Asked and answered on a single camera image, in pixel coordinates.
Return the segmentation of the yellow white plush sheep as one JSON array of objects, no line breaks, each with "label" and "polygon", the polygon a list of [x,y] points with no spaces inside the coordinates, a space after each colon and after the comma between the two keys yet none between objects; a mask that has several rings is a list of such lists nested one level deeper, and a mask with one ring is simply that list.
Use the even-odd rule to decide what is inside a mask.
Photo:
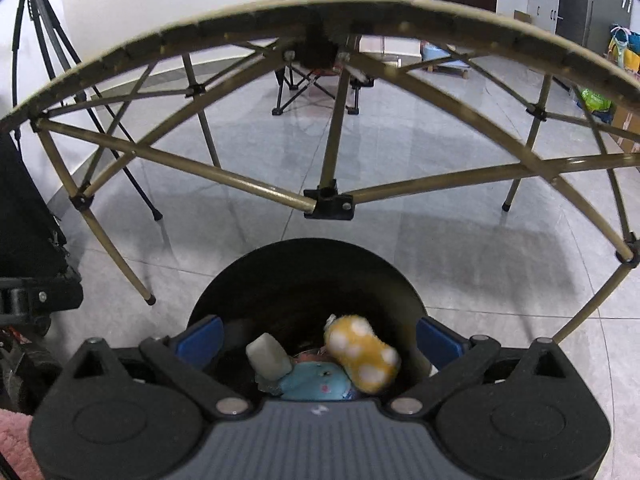
[{"label": "yellow white plush sheep", "polygon": [[385,389],[400,367],[397,350],[378,338],[362,316],[332,315],[324,329],[324,346],[354,387],[365,394]]}]

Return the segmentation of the light blue plush toy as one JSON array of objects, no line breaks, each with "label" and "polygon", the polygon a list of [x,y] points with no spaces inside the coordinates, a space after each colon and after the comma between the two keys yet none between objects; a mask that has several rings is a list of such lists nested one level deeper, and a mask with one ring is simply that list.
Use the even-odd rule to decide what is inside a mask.
[{"label": "light blue plush toy", "polygon": [[256,375],[257,388],[270,396],[288,401],[350,401],[359,396],[345,371],[328,361],[299,362],[278,380]]}]

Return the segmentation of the white foam block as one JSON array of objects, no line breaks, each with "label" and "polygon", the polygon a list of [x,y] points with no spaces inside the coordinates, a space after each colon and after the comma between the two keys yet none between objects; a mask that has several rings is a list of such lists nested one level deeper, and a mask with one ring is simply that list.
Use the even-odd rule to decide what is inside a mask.
[{"label": "white foam block", "polygon": [[277,382],[293,369],[292,361],[276,338],[261,334],[245,348],[247,359],[260,377]]}]

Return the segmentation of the pink satin hair bonnet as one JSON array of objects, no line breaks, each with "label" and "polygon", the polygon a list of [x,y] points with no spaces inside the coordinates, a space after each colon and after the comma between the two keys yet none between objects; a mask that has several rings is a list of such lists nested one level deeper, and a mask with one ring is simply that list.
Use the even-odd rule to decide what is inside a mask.
[{"label": "pink satin hair bonnet", "polygon": [[299,352],[296,356],[291,356],[291,362],[294,365],[299,363],[318,363],[318,362],[332,362],[332,356],[326,352],[326,348],[311,349],[303,352]]}]

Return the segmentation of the black round trash bin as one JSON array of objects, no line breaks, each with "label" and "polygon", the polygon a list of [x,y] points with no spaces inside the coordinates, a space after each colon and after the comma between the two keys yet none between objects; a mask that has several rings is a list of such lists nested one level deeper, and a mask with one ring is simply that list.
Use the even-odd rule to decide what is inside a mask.
[{"label": "black round trash bin", "polygon": [[427,376],[431,364],[416,345],[424,304],[389,262],[354,244],[296,238],[249,252],[222,270],[191,312],[195,324],[209,315],[224,323],[224,344],[206,373],[245,396],[265,399],[245,354],[268,333],[290,356],[318,349],[331,315],[359,315],[378,338],[395,348],[399,373],[380,397],[388,401]]}]

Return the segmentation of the black bag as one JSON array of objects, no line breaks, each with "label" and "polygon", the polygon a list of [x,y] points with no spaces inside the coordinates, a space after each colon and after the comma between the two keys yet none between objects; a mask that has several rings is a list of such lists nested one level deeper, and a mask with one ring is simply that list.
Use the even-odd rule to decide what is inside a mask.
[{"label": "black bag", "polygon": [[[1,137],[1,278],[81,278],[65,249],[66,238],[44,203],[7,134]],[[1,405],[35,413],[61,373],[43,348],[47,330],[1,326]]]}]

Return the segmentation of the pink fluffy sleeve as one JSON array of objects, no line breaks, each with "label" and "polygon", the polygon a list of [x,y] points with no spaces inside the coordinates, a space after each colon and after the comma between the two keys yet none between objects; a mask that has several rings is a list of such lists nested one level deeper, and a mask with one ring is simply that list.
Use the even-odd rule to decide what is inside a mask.
[{"label": "pink fluffy sleeve", "polygon": [[43,480],[28,440],[32,416],[3,408],[0,413],[1,454],[21,479]]}]

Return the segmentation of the green plastic bag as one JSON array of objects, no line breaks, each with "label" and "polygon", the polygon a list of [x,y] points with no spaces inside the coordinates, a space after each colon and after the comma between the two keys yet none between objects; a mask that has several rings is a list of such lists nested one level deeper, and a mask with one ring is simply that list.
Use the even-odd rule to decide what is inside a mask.
[{"label": "green plastic bag", "polygon": [[607,113],[611,108],[612,102],[598,92],[583,88],[579,95],[590,113]]}]

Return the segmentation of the large cardboard box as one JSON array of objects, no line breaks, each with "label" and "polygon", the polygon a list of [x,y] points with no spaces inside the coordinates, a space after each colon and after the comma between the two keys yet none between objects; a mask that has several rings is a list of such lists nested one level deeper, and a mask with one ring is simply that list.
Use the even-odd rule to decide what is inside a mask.
[{"label": "large cardboard box", "polygon": [[[626,108],[621,106],[616,107],[616,111],[613,117],[612,126],[622,129],[627,132],[635,133],[637,136],[640,134],[640,119],[637,114],[631,113]],[[638,141],[623,138],[617,134],[611,134],[612,139],[618,144],[618,146],[626,153],[639,153],[640,145]]]}]

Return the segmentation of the black folding chair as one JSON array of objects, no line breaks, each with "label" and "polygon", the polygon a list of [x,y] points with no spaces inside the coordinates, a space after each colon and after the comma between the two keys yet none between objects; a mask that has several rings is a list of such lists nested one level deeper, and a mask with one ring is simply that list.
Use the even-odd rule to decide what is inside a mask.
[{"label": "black folding chair", "polygon": [[316,87],[332,100],[336,95],[324,88],[318,80],[341,75],[337,63],[338,44],[332,41],[319,24],[307,27],[305,39],[294,44],[293,52],[286,56],[286,64],[274,72],[278,84],[276,106],[271,114],[281,116],[307,89]]}]

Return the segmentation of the blue gift bag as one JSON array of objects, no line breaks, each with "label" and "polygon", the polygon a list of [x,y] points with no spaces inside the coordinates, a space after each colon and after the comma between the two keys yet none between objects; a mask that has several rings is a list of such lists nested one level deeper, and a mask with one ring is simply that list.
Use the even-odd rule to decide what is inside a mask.
[{"label": "blue gift bag", "polygon": [[614,25],[608,43],[608,59],[632,74],[639,73],[640,35],[627,27]]}]

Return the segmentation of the grey refrigerator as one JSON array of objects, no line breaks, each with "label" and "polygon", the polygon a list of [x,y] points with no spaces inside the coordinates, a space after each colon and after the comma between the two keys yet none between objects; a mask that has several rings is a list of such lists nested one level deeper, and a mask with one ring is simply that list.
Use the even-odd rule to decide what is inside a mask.
[{"label": "grey refrigerator", "polygon": [[605,54],[615,26],[629,28],[634,0],[560,0],[556,33]]}]

